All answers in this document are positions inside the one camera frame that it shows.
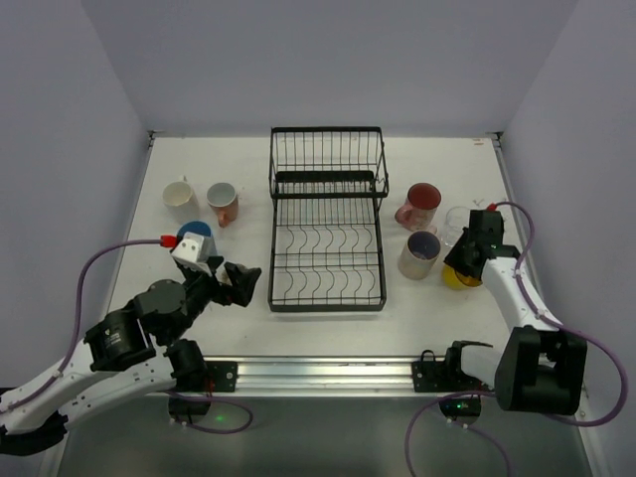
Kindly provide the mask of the salmon floral mug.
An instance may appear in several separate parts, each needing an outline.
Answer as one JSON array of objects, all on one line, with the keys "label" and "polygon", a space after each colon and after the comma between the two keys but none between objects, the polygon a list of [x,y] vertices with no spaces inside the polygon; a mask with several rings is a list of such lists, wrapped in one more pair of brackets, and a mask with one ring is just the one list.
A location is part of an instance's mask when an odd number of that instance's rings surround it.
[{"label": "salmon floral mug", "polygon": [[232,184],[227,182],[213,184],[208,189],[206,198],[221,228],[226,228],[238,218],[239,196]]}]

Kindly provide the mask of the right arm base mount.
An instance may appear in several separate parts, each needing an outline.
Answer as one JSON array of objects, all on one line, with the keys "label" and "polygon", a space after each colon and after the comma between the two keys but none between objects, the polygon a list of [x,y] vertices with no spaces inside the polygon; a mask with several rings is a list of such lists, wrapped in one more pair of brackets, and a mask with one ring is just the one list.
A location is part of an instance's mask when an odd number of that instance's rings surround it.
[{"label": "right arm base mount", "polygon": [[[423,350],[410,365],[413,390],[420,394],[491,392],[492,388],[488,384],[461,370],[462,349],[467,345],[473,345],[473,342],[454,342],[443,357],[435,355],[432,350]],[[462,424],[473,424],[481,415],[482,398],[477,395],[462,395],[447,398],[438,406],[446,418]]]}]

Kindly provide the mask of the blue tumbler cup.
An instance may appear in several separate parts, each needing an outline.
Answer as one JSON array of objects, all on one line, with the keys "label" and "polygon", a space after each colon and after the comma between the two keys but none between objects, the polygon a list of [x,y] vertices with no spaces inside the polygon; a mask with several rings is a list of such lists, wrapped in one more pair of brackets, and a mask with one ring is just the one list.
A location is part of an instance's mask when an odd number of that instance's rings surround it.
[{"label": "blue tumbler cup", "polygon": [[186,234],[195,234],[207,238],[213,236],[211,227],[203,221],[190,221],[183,224],[177,232],[177,237],[182,239]]}]

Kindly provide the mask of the iridescent pink mug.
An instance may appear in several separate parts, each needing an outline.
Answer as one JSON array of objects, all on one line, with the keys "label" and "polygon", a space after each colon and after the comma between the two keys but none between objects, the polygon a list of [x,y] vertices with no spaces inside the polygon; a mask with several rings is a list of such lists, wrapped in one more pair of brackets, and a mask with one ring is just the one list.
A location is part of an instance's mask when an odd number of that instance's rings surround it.
[{"label": "iridescent pink mug", "polygon": [[441,244],[435,234],[426,231],[413,232],[399,256],[398,270],[408,279],[422,280],[432,271],[440,252]]}]

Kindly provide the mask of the white ceramic mug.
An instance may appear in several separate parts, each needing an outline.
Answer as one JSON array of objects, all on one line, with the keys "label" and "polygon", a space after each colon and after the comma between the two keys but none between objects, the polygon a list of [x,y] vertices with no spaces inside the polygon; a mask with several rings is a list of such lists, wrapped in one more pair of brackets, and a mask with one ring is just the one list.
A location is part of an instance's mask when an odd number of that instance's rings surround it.
[{"label": "white ceramic mug", "polygon": [[185,176],[165,186],[162,201],[169,214],[179,224],[197,221],[200,218],[196,192]]}]

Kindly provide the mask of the beige speckled cup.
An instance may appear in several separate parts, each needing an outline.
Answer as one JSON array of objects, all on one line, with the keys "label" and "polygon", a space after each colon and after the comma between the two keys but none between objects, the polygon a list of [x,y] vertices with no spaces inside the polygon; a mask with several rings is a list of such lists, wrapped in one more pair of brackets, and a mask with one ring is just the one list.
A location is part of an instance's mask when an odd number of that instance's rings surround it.
[{"label": "beige speckled cup", "polygon": [[231,285],[232,284],[231,279],[230,279],[228,273],[225,270],[221,272],[219,281],[221,283],[226,284],[226,285]]}]

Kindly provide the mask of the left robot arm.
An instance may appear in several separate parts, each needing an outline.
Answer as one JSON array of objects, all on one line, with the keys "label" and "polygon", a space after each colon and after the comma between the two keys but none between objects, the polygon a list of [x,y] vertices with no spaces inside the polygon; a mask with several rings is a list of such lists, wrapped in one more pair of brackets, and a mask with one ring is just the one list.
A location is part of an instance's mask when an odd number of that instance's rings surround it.
[{"label": "left robot arm", "polygon": [[132,398],[201,391],[208,367],[185,332],[211,303],[247,306],[261,276],[258,267],[217,262],[227,281],[191,270],[182,282],[156,281],[90,328],[69,359],[3,391],[2,453],[40,453],[90,416]]}]

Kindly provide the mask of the yellow mug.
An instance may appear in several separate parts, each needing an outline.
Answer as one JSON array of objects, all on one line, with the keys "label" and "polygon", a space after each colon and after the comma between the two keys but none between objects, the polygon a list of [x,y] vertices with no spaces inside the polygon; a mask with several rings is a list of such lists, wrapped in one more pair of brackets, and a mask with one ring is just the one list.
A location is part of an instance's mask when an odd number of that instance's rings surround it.
[{"label": "yellow mug", "polygon": [[481,280],[462,275],[447,264],[443,266],[441,276],[443,283],[456,291],[473,289],[482,285]]}]

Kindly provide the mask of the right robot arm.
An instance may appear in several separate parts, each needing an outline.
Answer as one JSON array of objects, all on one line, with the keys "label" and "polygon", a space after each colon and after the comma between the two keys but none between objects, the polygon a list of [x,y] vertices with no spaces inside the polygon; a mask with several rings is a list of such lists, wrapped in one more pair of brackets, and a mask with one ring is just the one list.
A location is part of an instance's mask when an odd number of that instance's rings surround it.
[{"label": "right robot arm", "polygon": [[521,254],[503,238],[499,212],[472,210],[444,264],[462,285],[490,292],[510,331],[507,344],[498,351],[485,343],[455,341],[446,352],[447,367],[488,386],[503,410],[573,415],[586,342],[558,327],[534,288],[520,289],[525,277]]}]

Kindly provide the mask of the clear glass cup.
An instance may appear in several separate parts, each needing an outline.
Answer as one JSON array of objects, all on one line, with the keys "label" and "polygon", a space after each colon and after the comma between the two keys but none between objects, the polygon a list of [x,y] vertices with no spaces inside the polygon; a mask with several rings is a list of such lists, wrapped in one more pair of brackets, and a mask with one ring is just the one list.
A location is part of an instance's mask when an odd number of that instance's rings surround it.
[{"label": "clear glass cup", "polygon": [[463,229],[468,226],[470,209],[463,206],[453,207],[448,210],[441,230],[441,241],[447,247],[453,247],[463,234]]}]

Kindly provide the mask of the pink floral mug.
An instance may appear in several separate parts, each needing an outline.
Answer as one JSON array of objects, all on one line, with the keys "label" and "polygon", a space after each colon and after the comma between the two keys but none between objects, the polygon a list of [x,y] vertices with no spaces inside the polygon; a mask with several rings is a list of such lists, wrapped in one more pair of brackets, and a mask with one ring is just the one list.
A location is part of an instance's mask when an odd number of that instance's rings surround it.
[{"label": "pink floral mug", "polygon": [[441,193],[429,183],[413,184],[407,191],[404,204],[396,211],[395,220],[409,231],[426,231],[430,228]]}]

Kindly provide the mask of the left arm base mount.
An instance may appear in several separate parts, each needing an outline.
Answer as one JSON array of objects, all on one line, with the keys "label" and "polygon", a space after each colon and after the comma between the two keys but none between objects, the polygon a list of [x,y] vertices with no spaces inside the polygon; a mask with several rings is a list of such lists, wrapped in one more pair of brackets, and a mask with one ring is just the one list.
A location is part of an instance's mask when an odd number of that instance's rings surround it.
[{"label": "left arm base mount", "polygon": [[[239,375],[238,367],[239,364],[236,361],[207,361],[204,372],[197,372],[189,378],[180,378],[174,392],[181,395],[203,395],[207,398],[215,394],[233,393],[236,390]],[[206,416],[211,406],[209,401],[193,402],[170,397],[168,413],[175,420],[195,424]]]}]

